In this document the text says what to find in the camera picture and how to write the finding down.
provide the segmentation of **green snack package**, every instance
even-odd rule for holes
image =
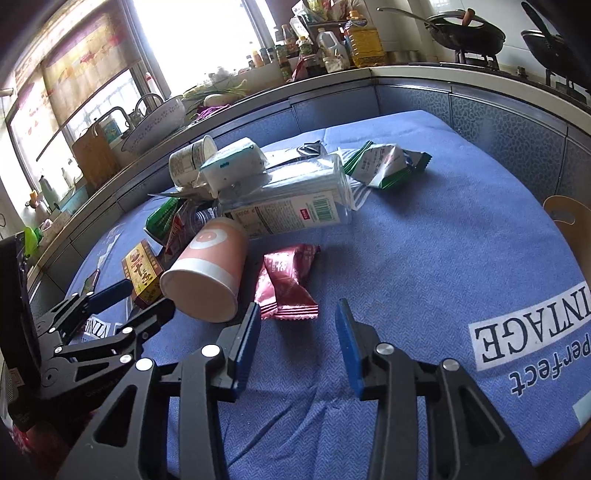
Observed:
[[[425,171],[431,160],[427,153],[405,150],[395,144],[368,141],[343,166],[353,179],[376,189],[390,189]]]
[[[160,245],[166,244],[168,233],[173,224],[174,214],[179,207],[178,198],[169,198],[146,220],[144,230]]]

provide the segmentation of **clear plastic bag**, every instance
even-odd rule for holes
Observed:
[[[283,164],[222,190],[218,213],[255,238],[349,223],[349,199],[340,157],[332,154]]]

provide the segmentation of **red snack wrapper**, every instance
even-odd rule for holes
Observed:
[[[302,283],[310,272],[317,245],[298,244],[265,255],[256,283],[261,318],[307,320],[318,317],[318,304]]]

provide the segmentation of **white paper cup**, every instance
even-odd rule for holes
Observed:
[[[199,167],[216,153],[216,143],[209,135],[172,153],[168,159],[168,170],[174,184],[190,187],[199,176]]]
[[[238,311],[238,289],[248,235],[229,218],[205,224],[170,270],[160,277],[164,296],[183,313],[220,323]]]

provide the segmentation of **bowl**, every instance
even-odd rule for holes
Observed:
[[[167,100],[144,118],[125,139],[121,150],[141,155],[174,132],[184,122],[182,96]]]

